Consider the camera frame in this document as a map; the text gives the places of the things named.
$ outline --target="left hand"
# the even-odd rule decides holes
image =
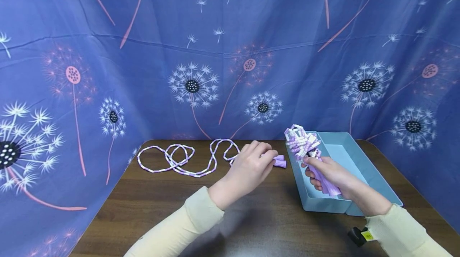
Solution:
[[[225,210],[236,200],[257,188],[272,171],[278,151],[265,142],[246,144],[235,158],[227,174],[208,192],[211,200]]]

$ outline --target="blue backdrop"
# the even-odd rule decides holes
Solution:
[[[0,256],[67,256],[146,140],[293,123],[375,143],[460,231],[460,0],[0,1]]]

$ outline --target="blue box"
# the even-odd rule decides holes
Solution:
[[[315,132],[321,141],[318,149],[321,156],[330,156],[354,174],[361,181],[370,185],[390,202],[402,206],[402,202],[378,172],[369,158],[364,154],[353,137],[347,132]],[[286,145],[289,160],[294,172],[294,178],[299,190],[302,207],[305,211],[328,212],[363,216],[361,210],[351,200],[343,196],[329,196],[315,189],[305,175],[306,168],[300,166],[294,154]]]

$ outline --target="table surface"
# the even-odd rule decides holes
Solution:
[[[211,156],[209,141],[155,140],[143,147],[156,144],[166,148],[172,142],[196,149],[185,169],[197,172],[206,167]],[[284,141],[266,142],[287,156]],[[460,256],[460,236],[375,146],[357,142],[412,216],[453,256]],[[235,143],[242,148],[248,141]],[[222,157],[228,144],[222,143],[216,156]],[[175,160],[182,160],[181,154],[175,155]],[[167,165],[164,155],[155,149],[144,152],[142,160],[151,169]],[[364,218],[304,211],[287,164],[286,169],[274,168],[260,187],[227,209],[220,225],[200,236],[180,256],[386,256],[377,242],[357,248],[348,239],[352,227],[365,226]],[[152,174],[132,162],[70,256],[123,256],[140,236],[182,206],[200,187],[218,181],[228,169],[228,163],[218,158],[215,172],[193,178],[173,171]]]

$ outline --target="cream sleeve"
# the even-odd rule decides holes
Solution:
[[[367,228],[388,256],[452,256],[436,243],[407,210],[393,205],[385,215],[367,217]]]
[[[211,229],[224,217],[202,187],[176,212],[139,238],[125,257],[176,257],[196,237]]]

